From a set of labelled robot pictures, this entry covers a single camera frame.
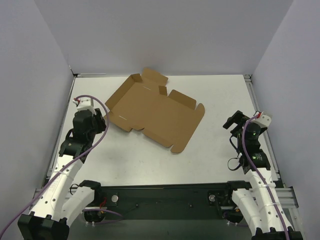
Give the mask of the brown cardboard box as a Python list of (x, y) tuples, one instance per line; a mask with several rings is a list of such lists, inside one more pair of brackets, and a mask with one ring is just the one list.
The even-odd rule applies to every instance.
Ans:
[(175, 89), (168, 77), (144, 68), (131, 74), (105, 102), (110, 121), (126, 132), (141, 131), (174, 154), (181, 153), (205, 114), (205, 107)]

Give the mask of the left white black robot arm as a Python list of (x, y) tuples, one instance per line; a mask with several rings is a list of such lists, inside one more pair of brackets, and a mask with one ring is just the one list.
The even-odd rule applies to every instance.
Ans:
[(106, 121), (99, 108), (78, 110), (72, 120), (73, 127), (60, 146), (55, 169), (48, 183), (36, 197), (28, 214), (21, 214), (17, 225), (25, 240), (66, 240), (70, 227), (82, 210), (101, 203), (101, 184), (83, 181), (75, 194), (66, 196), (88, 154), (97, 146), (96, 135), (106, 134)]

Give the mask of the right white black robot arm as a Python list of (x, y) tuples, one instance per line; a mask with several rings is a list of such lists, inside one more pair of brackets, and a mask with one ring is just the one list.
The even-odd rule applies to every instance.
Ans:
[(272, 122), (272, 117), (257, 111), (253, 117), (236, 111), (224, 123), (223, 128), (236, 138), (233, 148), (237, 152), (238, 167), (250, 183), (250, 187), (236, 187), (231, 200), (242, 213), (253, 240), (301, 240), (303, 235), (294, 230), (287, 219), (272, 179), (269, 159), (261, 149), (259, 137)]

